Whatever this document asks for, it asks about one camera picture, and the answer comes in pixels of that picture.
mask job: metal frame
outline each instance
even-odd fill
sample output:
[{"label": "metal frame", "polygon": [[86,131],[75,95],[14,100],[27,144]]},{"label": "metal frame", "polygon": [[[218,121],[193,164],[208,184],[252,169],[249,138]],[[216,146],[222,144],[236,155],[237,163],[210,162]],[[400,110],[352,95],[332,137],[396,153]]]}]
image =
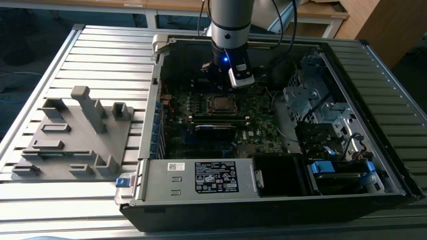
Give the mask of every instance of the metal frame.
[{"label": "metal frame", "polygon": [[[151,51],[151,37],[155,34],[174,34],[196,36],[196,31],[142,29],[131,27],[85,26],[81,30],[71,30],[62,47],[51,61],[43,77],[31,93],[22,111],[15,118],[13,126],[0,144],[1,160],[0,166],[0,239],[23,239],[38,236],[53,236],[70,239],[139,239],[139,238],[186,238],[200,239],[205,237],[244,237],[244,236],[276,236],[292,234],[322,233],[325,238],[336,239],[345,236],[358,236],[365,238],[372,236],[372,230],[384,235],[417,238],[427,229],[427,200],[422,199],[400,209],[381,210],[360,219],[341,224],[321,224],[292,226],[286,228],[250,228],[230,229],[202,232],[159,232],[147,234],[138,232],[129,221],[119,213],[114,204],[114,183],[113,182],[38,182],[19,183],[10,181],[13,164],[19,160],[19,151],[14,147],[25,147],[29,144],[34,129],[37,129],[43,115],[37,111],[37,106],[45,96],[61,97],[67,93],[71,85],[86,83],[93,86],[90,94],[101,97],[101,101],[107,103],[111,97],[110,90],[114,91],[114,98],[122,99],[125,104],[135,107],[131,118],[131,127],[127,135],[126,151],[123,154],[123,165],[121,172],[134,172],[137,169],[137,155],[141,140],[141,128],[145,118],[145,98],[143,94],[134,95],[129,89],[147,91],[150,73],[134,74],[134,71],[151,66],[149,56],[142,50]],[[254,39],[277,40],[274,35],[253,34]],[[413,116],[413,107],[406,106],[405,98],[401,98],[401,91],[388,81],[386,68],[368,54],[365,47],[354,40],[318,39],[310,37],[297,37],[297,41],[325,42],[329,44],[340,63],[350,77],[357,91],[361,93],[369,111],[378,123],[386,120],[380,127],[384,129],[390,144],[402,142],[408,148],[397,148],[397,154],[405,166],[413,174],[417,185],[427,189],[427,146],[410,147],[412,142],[427,136],[425,127],[421,126],[421,115]],[[106,68],[99,68],[99,61],[110,62]],[[121,76],[131,79],[111,79],[110,72],[117,71],[115,63],[122,61],[125,70]],[[83,74],[89,68],[95,68],[103,79],[95,78],[95,74]]]}]

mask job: motherboard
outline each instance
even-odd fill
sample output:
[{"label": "motherboard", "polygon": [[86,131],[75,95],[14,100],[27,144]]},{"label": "motherboard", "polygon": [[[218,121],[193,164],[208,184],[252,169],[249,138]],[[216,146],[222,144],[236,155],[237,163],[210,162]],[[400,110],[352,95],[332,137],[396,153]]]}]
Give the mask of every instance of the motherboard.
[{"label": "motherboard", "polygon": [[281,153],[272,101],[272,93],[260,84],[224,90],[205,79],[166,81],[161,89],[165,158]]}]

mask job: blue latch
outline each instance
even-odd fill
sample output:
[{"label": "blue latch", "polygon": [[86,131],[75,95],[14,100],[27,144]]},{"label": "blue latch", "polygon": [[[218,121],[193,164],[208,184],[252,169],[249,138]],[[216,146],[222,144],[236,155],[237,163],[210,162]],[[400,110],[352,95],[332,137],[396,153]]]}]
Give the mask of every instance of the blue latch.
[{"label": "blue latch", "polygon": [[322,146],[322,148],[326,150],[328,154],[332,156],[336,155],[336,152],[328,146]]},{"label": "blue latch", "polygon": [[366,165],[368,172],[369,173],[374,172],[376,169],[374,169],[373,163],[368,161],[365,165]]},{"label": "blue latch", "polygon": [[332,174],[334,169],[330,161],[314,161],[310,164],[310,170],[313,174]]},{"label": "blue latch", "polygon": [[130,178],[117,177],[114,179],[115,188],[129,188],[130,187]]}]

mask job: floor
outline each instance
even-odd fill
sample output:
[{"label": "floor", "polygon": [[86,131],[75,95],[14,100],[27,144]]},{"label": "floor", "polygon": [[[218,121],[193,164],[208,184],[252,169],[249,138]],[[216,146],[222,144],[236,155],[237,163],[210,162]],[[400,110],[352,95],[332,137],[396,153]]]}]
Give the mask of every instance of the floor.
[{"label": "floor", "polygon": [[[146,27],[145,17],[123,13],[102,12],[75,12],[59,11],[58,19],[47,10],[23,9],[15,10],[14,17],[22,20],[22,34],[34,52],[34,61],[22,66],[9,66],[0,59],[0,139],[21,110],[23,102],[31,93],[39,77],[29,74],[13,74],[1,77],[6,72],[35,72],[42,74],[55,55],[55,52],[66,38],[73,24],[115,26],[115,27]],[[206,18],[200,21],[200,29],[209,24]],[[0,21],[0,57],[7,50],[7,36],[5,36],[3,26]],[[197,17],[158,16],[158,27],[163,29],[197,29]],[[262,29],[253,27],[252,33],[266,33]],[[427,98],[424,89],[427,89],[427,54],[421,51],[408,54],[392,69],[393,74],[400,80],[402,86],[414,98],[420,107],[427,110]]]}]

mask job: wire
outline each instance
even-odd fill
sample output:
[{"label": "wire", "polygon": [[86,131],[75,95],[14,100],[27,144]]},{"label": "wire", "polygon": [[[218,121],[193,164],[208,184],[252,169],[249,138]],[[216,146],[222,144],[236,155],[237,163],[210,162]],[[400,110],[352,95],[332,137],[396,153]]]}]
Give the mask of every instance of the wire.
[{"label": "wire", "polygon": [[349,143],[352,142],[352,139],[360,135],[360,133],[354,132],[353,134],[350,134],[346,142],[345,142],[345,145],[344,145],[344,148],[342,148],[342,152],[341,152],[341,157],[340,157],[340,160],[342,161],[345,159],[345,155],[346,155],[346,150],[348,150],[348,147],[349,147]]},{"label": "wire", "polygon": [[212,22],[212,13],[210,13],[210,0],[206,0],[206,17]]},{"label": "wire", "polygon": [[13,74],[30,74],[30,75],[37,75],[37,76],[42,77],[42,75],[41,75],[39,73],[37,73],[37,72],[17,71],[17,72],[9,72],[9,73],[1,75],[0,78],[2,78],[2,77],[5,77],[5,76],[9,76],[9,75],[13,75]]},{"label": "wire", "polygon": [[3,101],[3,100],[0,100],[0,103],[5,103],[5,104],[22,104],[25,102],[26,101]]},{"label": "wire", "polygon": [[278,17],[278,21],[280,21],[280,38],[278,38],[278,41],[277,43],[269,48],[269,49],[274,49],[276,47],[280,46],[280,43],[281,43],[281,40],[282,40],[282,22],[281,22],[281,15],[280,15],[280,12],[278,12],[278,8],[277,8],[277,4],[274,2],[274,0],[270,0],[272,1],[272,4],[273,4],[273,8],[274,8],[274,12],[277,13],[277,17]]},{"label": "wire", "polygon": [[266,88],[266,87],[265,87],[265,90],[266,90],[266,93],[268,93],[269,97],[272,98],[273,96],[272,96],[272,94],[269,93],[269,91],[268,91],[268,88]]},{"label": "wire", "polygon": [[272,64],[269,65],[270,68],[273,68],[288,56],[290,49],[293,47],[293,42],[294,42],[294,36],[296,36],[296,25],[297,25],[297,6],[296,6],[296,2],[294,0],[292,0],[292,6],[293,6],[293,31],[292,31],[292,38],[290,38],[290,42],[288,45],[288,49],[284,52],[284,54],[280,55],[280,57],[277,58],[277,60],[272,60]]},{"label": "wire", "polygon": [[193,16],[189,18],[189,20],[186,21],[186,25],[189,24],[189,22],[193,20]]},{"label": "wire", "polygon": [[200,37],[200,20],[201,20],[201,13],[202,8],[205,6],[205,0],[201,0],[201,7],[200,7],[200,13],[198,13],[198,19],[197,19],[197,36]]},{"label": "wire", "polygon": [[276,92],[272,96],[272,99],[270,99],[270,107],[269,109],[272,110],[273,109],[273,102],[274,102],[274,98],[276,98],[276,95],[277,95],[278,92]]},{"label": "wire", "polygon": [[358,160],[358,157],[366,152],[366,146],[362,144],[361,140],[358,141],[358,144],[362,147],[362,149],[360,150],[360,152],[357,153],[357,155],[353,157],[352,160]]},{"label": "wire", "polygon": [[329,98],[330,93],[326,93],[326,95],[324,95],[324,97],[320,99],[320,101],[314,104],[314,106],[312,107],[312,109],[309,109],[309,111],[306,112],[306,114],[304,115],[304,117],[301,118],[301,122],[305,121],[305,118],[308,118],[308,116],[317,110],[317,108],[325,103],[326,99]]},{"label": "wire", "polygon": [[293,140],[292,138],[288,138],[284,134],[282,134],[282,132],[280,131],[280,129],[277,128],[277,132],[278,132],[278,134],[281,135],[281,137],[284,137],[286,140],[289,140],[289,141],[292,141],[292,142],[294,142],[294,143],[300,143],[298,141],[296,141],[296,140]]}]

